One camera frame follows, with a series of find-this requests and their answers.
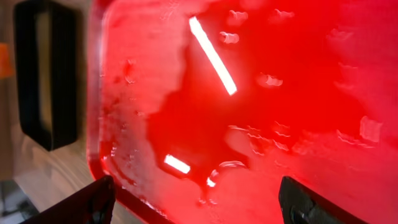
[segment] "orange object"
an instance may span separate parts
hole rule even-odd
[[[13,74],[8,54],[7,44],[0,43],[0,78],[7,78]]]

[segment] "wet surface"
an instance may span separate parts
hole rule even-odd
[[[101,156],[119,185],[177,223],[280,223],[290,175],[367,222],[398,220],[397,133],[382,135],[397,108],[374,104],[388,93],[341,43],[355,36],[343,13],[361,17],[370,2],[168,4],[108,12],[118,25],[105,31]]]

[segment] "red acrylic sheet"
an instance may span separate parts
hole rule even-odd
[[[175,223],[282,223],[288,175],[398,222],[393,0],[110,1],[88,34],[88,162]]]

